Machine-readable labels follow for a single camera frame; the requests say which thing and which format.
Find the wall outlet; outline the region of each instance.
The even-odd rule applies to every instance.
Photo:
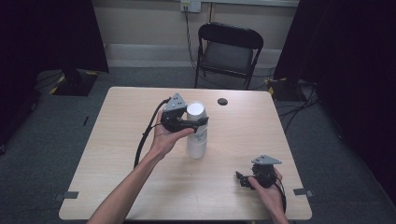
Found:
[[[187,9],[188,12],[201,12],[200,1],[180,1],[180,11],[184,12]]]

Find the hand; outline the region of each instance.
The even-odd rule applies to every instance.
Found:
[[[149,152],[159,155],[160,160],[162,160],[166,154],[168,154],[174,147],[176,141],[182,137],[185,137],[191,133],[194,133],[194,129],[188,128],[183,129],[177,133],[171,133],[167,131],[160,123],[163,112],[158,112],[157,122],[154,129],[154,139],[151,144],[151,149]]]
[[[274,169],[277,178],[282,180],[282,175],[280,174],[280,172],[276,168]],[[275,223],[289,223],[283,211],[282,197],[279,189],[275,185],[271,186],[268,189],[265,189],[252,176],[248,178],[248,182],[250,182],[251,186],[256,189],[262,203],[270,213],[273,221]],[[280,186],[280,181],[278,179],[276,180],[276,183],[278,186]]]

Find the chair seat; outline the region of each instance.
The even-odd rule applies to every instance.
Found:
[[[252,57],[252,49],[209,42],[201,66],[248,74]]]

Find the light wood table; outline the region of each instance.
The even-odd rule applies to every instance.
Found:
[[[206,154],[199,160],[186,152],[186,138],[157,165],[127,219],[263,220],[269,219],[255,190],[242,188],[235,171],[252,175],[251,160],[265,154],[282,161],[291,220],[312,212],[283,133],[271,95],[265,91],[219,91],[114,87],[108,91],[79,162],[60,218],[89,219],[102,200],[134,167],[137,146],[157,105],[176,92],[188,104],[201,101],[209,116]],[[228,100],[219,105],[218,99]],[[149,150],[153,132],[140,158]]]

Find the person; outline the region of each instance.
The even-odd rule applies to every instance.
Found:
[[[157,124],[161,123],[162,111],[158,113]],[[170,133],[162,125],[154,128],[154,138],[150,150],[137,166],[102,201],[92,214],[88,223],[122,223],[134,205],[134,201],[151,172],[159,161],[168,154],[178,139],[186,137],[194,129],[184,129]],[[249,178],[250,184],[257,190],[264,206],[276,224],[289,223],[283,213],[280,193],[275,187],[264,189],[256,179]]]

